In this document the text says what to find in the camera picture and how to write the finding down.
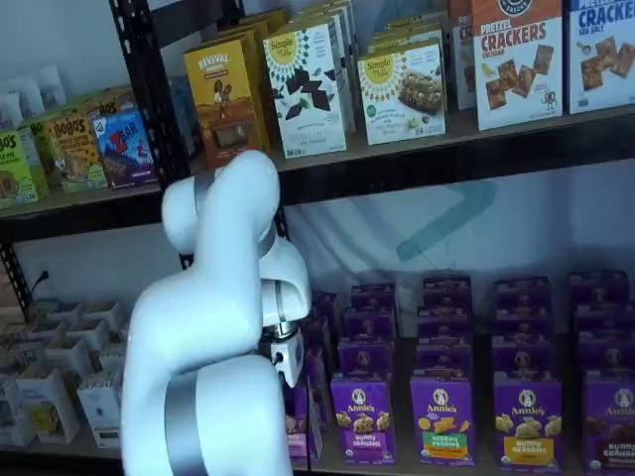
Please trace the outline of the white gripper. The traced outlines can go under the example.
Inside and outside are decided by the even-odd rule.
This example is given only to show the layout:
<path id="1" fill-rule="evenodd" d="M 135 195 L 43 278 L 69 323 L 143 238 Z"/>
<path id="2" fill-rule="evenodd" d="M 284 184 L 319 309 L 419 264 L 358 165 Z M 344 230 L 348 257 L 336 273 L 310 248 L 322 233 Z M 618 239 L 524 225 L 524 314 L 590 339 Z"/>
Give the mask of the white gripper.
<path id="1" fill-rule="evenodd" d="M 290 388 L 295 388 L 304 367 L 304 338 L 300 331 L 274 336 L 270 345 L 271 361 L 277 373 Z"/>

